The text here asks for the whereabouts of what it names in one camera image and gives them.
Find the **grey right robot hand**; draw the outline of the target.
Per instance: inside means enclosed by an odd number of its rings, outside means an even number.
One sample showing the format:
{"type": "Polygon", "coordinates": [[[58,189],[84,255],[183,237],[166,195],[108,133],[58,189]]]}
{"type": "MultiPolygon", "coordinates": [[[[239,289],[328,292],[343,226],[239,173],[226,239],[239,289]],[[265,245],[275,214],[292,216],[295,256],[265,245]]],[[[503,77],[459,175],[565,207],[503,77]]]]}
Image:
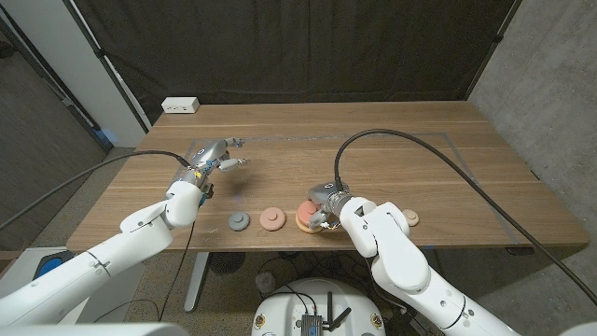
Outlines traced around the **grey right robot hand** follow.
{"type": "Polygon", "coordinates": [[[307,197],[317,210],[309,218],[310,229],[325,228],[335,230],[340,225],[340,211],[353,198],[348,186],[343,183],[338,190],[334,183],[325,183],[309,189],[307,197]]]}

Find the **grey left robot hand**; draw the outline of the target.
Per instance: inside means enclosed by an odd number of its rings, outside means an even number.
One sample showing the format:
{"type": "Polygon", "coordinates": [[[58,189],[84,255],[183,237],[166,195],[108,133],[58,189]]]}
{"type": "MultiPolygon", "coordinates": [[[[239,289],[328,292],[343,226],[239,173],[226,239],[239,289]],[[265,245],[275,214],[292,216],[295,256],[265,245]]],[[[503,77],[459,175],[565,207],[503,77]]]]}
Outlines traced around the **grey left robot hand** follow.
{"type": "Polygon", "coordinates": [[[216,140],[202,148],[193,156],[189,167],[181,174],[180,181],[201,188],[214,170],[230,172],[246,165],[248,159],[233,159],[228,151],[229,147],[242,147],[243,144],[242,139],[230,137],[216,140]]]}

